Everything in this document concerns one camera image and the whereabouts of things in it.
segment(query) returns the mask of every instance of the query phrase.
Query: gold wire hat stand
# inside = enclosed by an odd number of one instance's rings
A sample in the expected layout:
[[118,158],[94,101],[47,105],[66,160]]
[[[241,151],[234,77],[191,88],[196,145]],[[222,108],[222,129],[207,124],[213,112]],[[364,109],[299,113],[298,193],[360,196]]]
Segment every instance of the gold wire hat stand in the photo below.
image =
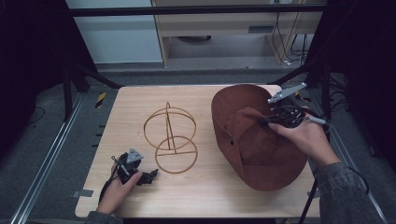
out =
[[[192,133],[192,136],[186,137],[183,135],[174,135],[173,129],[172,129],[172,124],[171,124],[171,119],[170,116],[171,114],[174,115],[180,115],[180,116],[184,116],[188,119],[190,119],[192,121],[192,123],[194,124],[194,132]],[[161,115],[165,115],[165,123],[166,123],[166,138],[164,140],[161,141],[161,143],[156,146],[154,145],[152,142],[150,142],[148,135],[147,135],[147,124],[149,123],[149,121],[155,117],[161,116]],[[194,120],[194,117],[187,112],[184,109],[178,108],[178,107],[171,107],[169,102],[166,102],[166,108],[160,109],[155,111],[151,116],[149,116],[149,118],[146,120],[145,125],[143,127],[144,130],[144,134],[145,134],[145,138],[148,141],[148,143],[155,147],[155,161],[157,162],[158,166],[165,171],[166,173],[169,174],[181,174],[184,173],[188,170],[190,170],[190,168],[195,164],[197,157],[198,157],[198,150],[197,150],[197,146],[192,142],[192,138],[195,136],[196,133],[196,129],[197,129],[197,125],[196,122]],[[177,146],[175,143],[175,139],[176,138],[182,138],[187,140],[186,143],[181,144],[181,146]],[[185,147],[187,144],[192,144],[194,146],[194,150],[192,151],[183,151],[183,152],[178,152],[178,149],[181,149],[183,147]],[[163,154],[159,154],[160,151],[170,151],[169,153],[163,153]],[[166,169],[163,167],[163,165],[160,164],[159,162],[159,157],[161,156],[177,156],[177,155],[181,155],[181,154],[189,154],[189,153],[194,153],[195,157],[193,159],[193,162],[188,165],[186,168],[182,169],[182,170],[178,170],[178,171],[171,171],[169,169]]]

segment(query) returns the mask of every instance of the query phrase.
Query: sleeve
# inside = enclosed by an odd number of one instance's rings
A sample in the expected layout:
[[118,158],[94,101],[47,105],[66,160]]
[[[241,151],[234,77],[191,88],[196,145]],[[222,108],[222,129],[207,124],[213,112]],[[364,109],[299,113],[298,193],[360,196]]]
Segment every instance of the sleeve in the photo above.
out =
[[91,211],[88,214],[85,224],[122,224],[122,219],[113,217],[107,214],[103,214],[96,211]]
[[384,223],[344,163],[317,173],[321,223]]

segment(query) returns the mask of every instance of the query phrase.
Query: person's left hand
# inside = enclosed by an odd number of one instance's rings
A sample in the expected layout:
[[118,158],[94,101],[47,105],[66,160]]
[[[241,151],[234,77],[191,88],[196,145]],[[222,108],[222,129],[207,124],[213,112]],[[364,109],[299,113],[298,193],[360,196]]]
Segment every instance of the person's left hand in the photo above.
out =
[[[116,168],[116,163],[114,163],[111,170]],[[99,203],[96,211],[104,214],[111,215],[120,206],[123,200],[126,198],[128,193],[133,190],[137,181],[142,176],[142,172],[137,172],[134,174],[128,182],[122,185],[121,180],[117,177],[111,181],[110,185],[107,187],[105,195],[102,201]]]

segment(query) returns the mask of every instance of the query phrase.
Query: floor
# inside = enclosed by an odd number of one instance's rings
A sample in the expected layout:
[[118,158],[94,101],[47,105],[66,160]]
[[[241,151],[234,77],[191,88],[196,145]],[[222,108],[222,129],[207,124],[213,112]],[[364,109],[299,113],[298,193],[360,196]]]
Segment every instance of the floor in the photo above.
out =
[[[298,49],[301,38],[294,46]],[[135,69],[133,71],[102,71],[102,75],[123,85],[189,85],[266,83],[285,76],[300,66],[277,64],[262,35],[212,36],[209,41],[199,38],[175,38],[172,41],[166,68]],[[296,77],[287,85],[304,80]],[[37,96],[36,111],[24,133],[15,143],[12,154],[1,160],[0,223],[16,218],[31,223],[63,223],[83,219],[74,214],[95,150],[100,144],[117,90],[90,79],[87,93],[73,90],[75,116],[64,122],[62,85],[43,91]],[[99,94],[106,93],[100,108]],[[303,91],[313,99],[318,110],[320,92]],[[334,95],[334,102],[343,100]],[[388,223],[396,223],[396,174],[381,158],[371,157],[368,144],[347,103],[334,108],[332,145],[343,161],[357,168],[368,180],[374,202]],[[308,219],[306,223],[317,223]]]

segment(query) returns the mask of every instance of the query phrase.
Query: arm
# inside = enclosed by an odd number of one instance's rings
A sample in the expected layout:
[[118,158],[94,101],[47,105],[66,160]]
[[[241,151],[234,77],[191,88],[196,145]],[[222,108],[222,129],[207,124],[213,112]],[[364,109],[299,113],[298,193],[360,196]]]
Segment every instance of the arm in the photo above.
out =
[[289,138],[318,167],[321,223],[383,223],[353,173],[333,152],[317,123],[305,120],[294,129],[278,124],[269,126]]
[[86,224],[102,224],[102,223],[110,223],[110,224],[121,224],[122,219],[111,216],[130,191],[133,190],[137,181],[142,176],[142,172],[138,172],[134,174],[128,182],[122,185],[119,178],[113,179],[110,185],[107,187],[105,195],[102,198],[102,201],[99,203],[96,211],[91,211],[88,214],[87,219],[85,220]]

